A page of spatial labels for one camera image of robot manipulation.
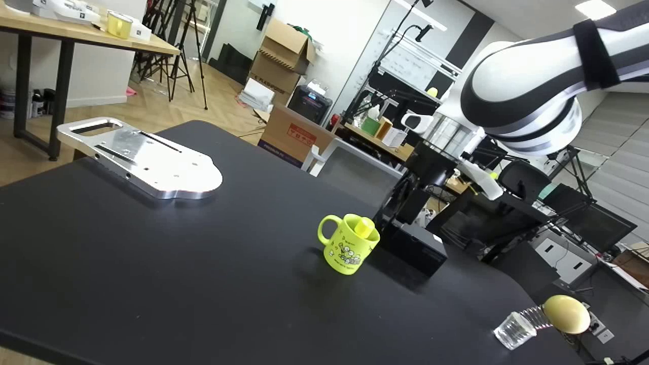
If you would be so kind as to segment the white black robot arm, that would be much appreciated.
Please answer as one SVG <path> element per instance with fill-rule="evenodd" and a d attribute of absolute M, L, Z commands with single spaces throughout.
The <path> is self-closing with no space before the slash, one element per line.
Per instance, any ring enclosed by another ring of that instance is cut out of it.
<path fill-rule="evenodd" d="M 600 20 L 480 52 L 438 112 L 522 157 L 566 148 L 583 127 L 578 93 L 649 74 L 649 0 Z"/>

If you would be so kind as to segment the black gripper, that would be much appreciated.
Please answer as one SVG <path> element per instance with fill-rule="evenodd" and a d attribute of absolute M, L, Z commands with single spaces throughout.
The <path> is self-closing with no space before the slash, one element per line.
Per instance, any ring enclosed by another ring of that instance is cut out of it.
<path fill-rule="evenodd" d="M 429 142 L 420 139 L 406 160 L 406 167 L 406 176 L 401 176 L 386 196 L 379 216 L 383 220 L 398 218 L 412 194 L 412 222 L 426 226 L 437 216 L 437 211 L 429 204 L 430 193 L 426 188 L 416 188 L 412 193 L 412 188 L 426 185 L 443 187 L 453 175 L 455 163 L 435 149 Z"/>

